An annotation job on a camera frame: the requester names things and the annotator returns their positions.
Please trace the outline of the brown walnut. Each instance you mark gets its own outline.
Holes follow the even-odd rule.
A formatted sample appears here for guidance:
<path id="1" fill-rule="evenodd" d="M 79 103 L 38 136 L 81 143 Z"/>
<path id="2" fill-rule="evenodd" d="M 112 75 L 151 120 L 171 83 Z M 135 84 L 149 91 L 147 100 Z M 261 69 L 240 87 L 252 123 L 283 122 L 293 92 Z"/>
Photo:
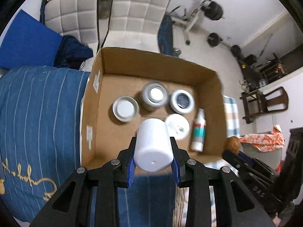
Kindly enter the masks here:
<path id="1" fill-rule="evenodd" d="M 236 136 L 231 136 L 226 139 L 224 144 L 224 149 L 230 150 L 235 155 L 238 155 L 240 152 L 240 145 L 241 145 L 240 139 Z"/>

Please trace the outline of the white spray bottle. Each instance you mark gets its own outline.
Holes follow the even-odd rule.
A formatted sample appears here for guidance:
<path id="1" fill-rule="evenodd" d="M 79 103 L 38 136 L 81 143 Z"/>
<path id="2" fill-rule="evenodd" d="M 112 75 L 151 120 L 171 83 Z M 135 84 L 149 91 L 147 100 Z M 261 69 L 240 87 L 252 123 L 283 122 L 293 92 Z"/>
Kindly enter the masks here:
<path id="1" fill-rule="evenodd" d="M 191 150 L 202 152 L 206 134 L 206 120 L 204 110 L 201 108 L 198 110 L 192 132 Z"/>

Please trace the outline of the white small plastic bottle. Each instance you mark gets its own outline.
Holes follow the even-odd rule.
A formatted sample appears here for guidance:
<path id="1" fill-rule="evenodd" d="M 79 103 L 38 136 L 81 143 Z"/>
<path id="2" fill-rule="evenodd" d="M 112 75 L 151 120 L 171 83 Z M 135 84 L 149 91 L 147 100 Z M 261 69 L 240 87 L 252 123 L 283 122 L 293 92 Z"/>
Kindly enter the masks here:
<path id="1" fill-rule="evenodd" d="M 174 159 L 169 132 L 164 121 L 150 118 L 143 121 L 136 136 L 134 162 L 147 172 L 163 171 Z"/>

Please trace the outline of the orange white cloth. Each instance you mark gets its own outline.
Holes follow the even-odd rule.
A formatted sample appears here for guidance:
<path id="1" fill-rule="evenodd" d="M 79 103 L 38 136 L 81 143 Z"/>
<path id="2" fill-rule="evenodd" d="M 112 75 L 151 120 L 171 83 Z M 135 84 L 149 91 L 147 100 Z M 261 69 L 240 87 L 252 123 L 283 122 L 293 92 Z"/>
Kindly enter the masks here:
<path id="1" fill-rule="evenodd" d="M 270 133 L 247 134 L 240 138 L 240 142 L 251 144 L 259 152 L 272 152 L 284 147 L 284 137 L 279 124 L 273 126 Z"/>

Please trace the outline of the plaid checkered quilt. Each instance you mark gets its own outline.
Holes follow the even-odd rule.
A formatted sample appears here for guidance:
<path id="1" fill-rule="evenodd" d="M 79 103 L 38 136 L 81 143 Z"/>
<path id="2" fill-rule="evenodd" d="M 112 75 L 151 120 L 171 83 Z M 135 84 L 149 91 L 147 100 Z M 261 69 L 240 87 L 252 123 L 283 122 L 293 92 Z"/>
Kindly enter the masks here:
<path id="1" fill-rule="evenodd" d="M 234 98 L 223 95 L 223 103 L 226 114 L 226 136 L 236 136 L 240 137 L 239 134 L 239 118 L 238 118 L 238 106 Z M 238 171 L 231 166 L 228 162 L 223 159 L 219 159 L 215 162 L 210 162 L 205 164 L 206 167 L 212 169 L 220 169 L 223 166 L 229 167 L 236 175 Z M 211 214 L 212 214 L 212 223 L 211 226 L 217 226 L 216 221 L 216 205 L 215 205 L 215 195 L 214 187 L 209 187 L 210 200 L 211 200 Z M 187 209 L 188 209 L 188 196 L 189 188 L 176 187 L 175 192 L 175 208 L 173 211 L 173 226 L 185 226 L 187 218 Z"/>

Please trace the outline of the dark wooden chair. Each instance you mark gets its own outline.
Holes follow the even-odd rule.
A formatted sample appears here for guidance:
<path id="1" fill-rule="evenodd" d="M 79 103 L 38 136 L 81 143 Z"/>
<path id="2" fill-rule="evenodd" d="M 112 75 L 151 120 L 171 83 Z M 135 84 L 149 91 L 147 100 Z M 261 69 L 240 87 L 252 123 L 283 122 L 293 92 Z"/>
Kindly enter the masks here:
<path id="1" fill-rule="evenodd" d="M 284 87 L 278 87 L 268 93 L 263 93 L 260 90 L 252 92 L 242 92 L 240 96 L 244 107 L 243 120 L 247 124 L 251 124 L 253 120 L 262 115 L 284 112 L 289 107 L 289 97 Z M 249 103 L 256 102 L 257 111 L 251 113 L 249 111 Z"/>

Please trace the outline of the white jar green logo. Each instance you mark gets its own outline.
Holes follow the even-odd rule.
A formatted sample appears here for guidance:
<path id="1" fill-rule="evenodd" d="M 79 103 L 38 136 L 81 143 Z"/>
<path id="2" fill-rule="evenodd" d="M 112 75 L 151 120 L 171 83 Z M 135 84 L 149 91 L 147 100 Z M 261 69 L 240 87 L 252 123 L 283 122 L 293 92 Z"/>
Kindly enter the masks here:
<path id="1" fill-rule="evenodd" d="M 180 114 L 171 114 L 165 119 L 165 124 L 170 137 L 175 140 L 184 140 L 190 132 L 188 120 Z"/>

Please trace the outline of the white jar black label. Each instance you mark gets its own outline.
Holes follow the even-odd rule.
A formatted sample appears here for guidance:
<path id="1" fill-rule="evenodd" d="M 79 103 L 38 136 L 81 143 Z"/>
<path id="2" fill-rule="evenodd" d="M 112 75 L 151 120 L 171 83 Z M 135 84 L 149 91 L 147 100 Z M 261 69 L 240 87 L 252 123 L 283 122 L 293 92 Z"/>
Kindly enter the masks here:
<path id="1" fill-rule="evenodd" d="M 170 96 L 170 107 L 178 114 L 189 114 L 194 110 L 195 101 L 188 91 L 179 89 Z"/>

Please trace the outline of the blue striped quilt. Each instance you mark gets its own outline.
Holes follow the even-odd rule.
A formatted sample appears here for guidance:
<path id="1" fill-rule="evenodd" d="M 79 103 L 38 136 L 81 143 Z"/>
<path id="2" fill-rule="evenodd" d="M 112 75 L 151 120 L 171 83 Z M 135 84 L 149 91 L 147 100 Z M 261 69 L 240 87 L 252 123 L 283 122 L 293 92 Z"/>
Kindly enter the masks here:
<path id="1" fill-rule="evenodd" d="M 1 200 L 29 224 L 80 166 L 80 116 L 89 73 L 20 67 L 1 77 Z"/>

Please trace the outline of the silver metal tin can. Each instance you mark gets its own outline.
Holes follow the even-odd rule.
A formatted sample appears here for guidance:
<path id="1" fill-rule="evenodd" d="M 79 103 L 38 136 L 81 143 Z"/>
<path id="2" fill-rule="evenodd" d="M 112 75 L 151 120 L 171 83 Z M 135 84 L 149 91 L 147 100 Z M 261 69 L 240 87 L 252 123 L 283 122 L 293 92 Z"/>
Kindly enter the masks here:
<path id="1" fill-rule="evenodd" d="M 145 110 L 155 111 L 165 106 L 168 99 L 168 90 L 159 82 L 149 82 L 142 88 L 141 100 Z"/>

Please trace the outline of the floor barbell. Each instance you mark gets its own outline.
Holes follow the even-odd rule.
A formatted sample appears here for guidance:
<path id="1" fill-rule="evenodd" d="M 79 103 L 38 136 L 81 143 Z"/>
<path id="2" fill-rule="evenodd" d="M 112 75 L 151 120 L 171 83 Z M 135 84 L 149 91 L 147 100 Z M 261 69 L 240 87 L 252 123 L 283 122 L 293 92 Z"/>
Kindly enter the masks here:
<path id="1" fill-rule="evenodd" d="M 229 45 L 228 43 L 224 42 L 223 39 L 215 32 L 212 32 L 207 36 L 207 42 L 211 47 L 217 47 L 219 44 L 222 44 L 230 49 L 235 58 L 241 57 L 241 48 L 238 45 Z"/>

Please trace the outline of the cardboard box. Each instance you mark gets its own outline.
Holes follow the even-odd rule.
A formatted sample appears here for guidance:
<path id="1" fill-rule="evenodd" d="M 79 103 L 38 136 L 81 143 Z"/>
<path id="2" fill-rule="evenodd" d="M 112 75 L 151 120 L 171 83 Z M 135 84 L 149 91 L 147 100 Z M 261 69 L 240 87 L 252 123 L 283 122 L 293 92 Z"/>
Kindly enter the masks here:
<path id="1" fill-rule="evenodd" d="M 203 149 L 191 148 L 192 133 L 177 142 L 201 163 L 221 158 L 227 139 L 222 84 L 217 73 L 159 53 L 101 48 L 83 97 L 81 165 L 95 169 L 129 146 L 141 122 L 183 115 L 190 126 L 204 110 Z"/>

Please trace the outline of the black blue bench pad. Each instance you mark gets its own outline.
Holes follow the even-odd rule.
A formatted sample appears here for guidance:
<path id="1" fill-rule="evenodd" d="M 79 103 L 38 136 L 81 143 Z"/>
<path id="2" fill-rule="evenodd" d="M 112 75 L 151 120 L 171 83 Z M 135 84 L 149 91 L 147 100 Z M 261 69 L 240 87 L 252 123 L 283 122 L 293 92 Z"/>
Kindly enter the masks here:
<path id="1" fill-rule="evenodd" d="M 168 14 L 165 14 L 158 31 L 158 45 L 160 53 L 173 55 L 173 23 Z"/>

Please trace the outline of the dark blue clothing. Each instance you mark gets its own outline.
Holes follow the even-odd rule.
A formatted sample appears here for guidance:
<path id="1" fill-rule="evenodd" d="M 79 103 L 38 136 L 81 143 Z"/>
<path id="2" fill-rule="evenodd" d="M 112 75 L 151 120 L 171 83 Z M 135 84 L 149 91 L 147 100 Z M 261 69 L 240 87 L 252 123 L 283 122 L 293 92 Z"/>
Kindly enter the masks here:
<path id="1" fill-rule="evenodd" d="M 71 35 L 63 36 L 54 59 L 54 67 L 79 70 L 84 61 L 93 57 L 90 47 Z"/>

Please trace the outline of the blue foam mat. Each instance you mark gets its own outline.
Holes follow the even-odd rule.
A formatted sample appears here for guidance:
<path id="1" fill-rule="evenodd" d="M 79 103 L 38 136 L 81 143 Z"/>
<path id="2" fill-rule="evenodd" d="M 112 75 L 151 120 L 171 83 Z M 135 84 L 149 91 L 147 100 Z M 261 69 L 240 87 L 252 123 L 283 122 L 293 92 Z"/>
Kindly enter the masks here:
<path id="1" fill-rule="evenodd" d="M 20 10 L 1 44 L 1 68 L 53 66 L 62 36 Z"/>

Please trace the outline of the right white quilted chair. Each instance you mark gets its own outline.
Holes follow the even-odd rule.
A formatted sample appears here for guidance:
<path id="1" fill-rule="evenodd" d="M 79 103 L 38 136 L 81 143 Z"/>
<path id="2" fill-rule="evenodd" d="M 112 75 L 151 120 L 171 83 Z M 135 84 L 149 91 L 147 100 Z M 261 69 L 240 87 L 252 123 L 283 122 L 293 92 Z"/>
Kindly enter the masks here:
<path id="1" fill-rule="evenodd" d="M 170 0 L 112 0 L 102 47 L 160 53 L 158 32 Z"/>

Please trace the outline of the white quilted chair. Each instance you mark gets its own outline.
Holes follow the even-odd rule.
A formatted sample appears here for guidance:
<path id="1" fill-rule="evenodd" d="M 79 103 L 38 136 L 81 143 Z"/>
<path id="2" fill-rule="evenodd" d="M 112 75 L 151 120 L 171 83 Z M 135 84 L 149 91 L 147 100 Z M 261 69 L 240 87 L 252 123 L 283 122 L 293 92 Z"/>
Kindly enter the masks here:
<path id="1" fill-rule="evenodd" d="M 80 43 L 97 47 L 97 0 L 49 0 L 45 25 L 58 34 L 71 35 Z"/>
<path id="2" fill-rule="evenodd" d="M 160 53 L 158 32 L 170 0 L 112 0 L 102 47 Z"/>

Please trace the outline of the left white quilted chair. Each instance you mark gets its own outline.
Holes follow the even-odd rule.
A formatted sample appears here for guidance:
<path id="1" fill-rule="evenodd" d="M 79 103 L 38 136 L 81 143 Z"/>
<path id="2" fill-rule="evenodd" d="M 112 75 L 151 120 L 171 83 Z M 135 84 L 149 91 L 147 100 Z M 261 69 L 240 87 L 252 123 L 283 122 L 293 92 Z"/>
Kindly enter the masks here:
<path id="1" fill-rule="evenodd" d="M 58 34 L 71 35 L 80 43 L 97 47 L 97 0 L 49 0 L 45 25 Z"/>

